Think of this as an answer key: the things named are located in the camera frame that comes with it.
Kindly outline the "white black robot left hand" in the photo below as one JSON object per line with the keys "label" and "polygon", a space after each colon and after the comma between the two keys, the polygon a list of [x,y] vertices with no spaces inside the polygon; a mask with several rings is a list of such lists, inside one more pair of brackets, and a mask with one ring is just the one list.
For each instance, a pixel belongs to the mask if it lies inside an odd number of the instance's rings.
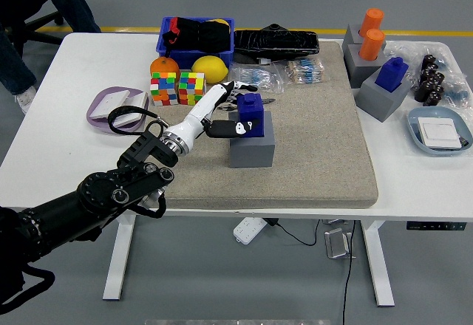
{"label": "white black robot left hand", "polygon": [[263,119],[258,118],[239,122],[211,121],[214,110],[229,98],[235,98],[238,90],[255,92],[257,88],[241,81],[230,81],[212,86],[181,123],[170,126],[163,132],[162,142],[177,155],[187,155],[192,150],[194,141],[203,132],[213,138],[237,138],[263,127]]}

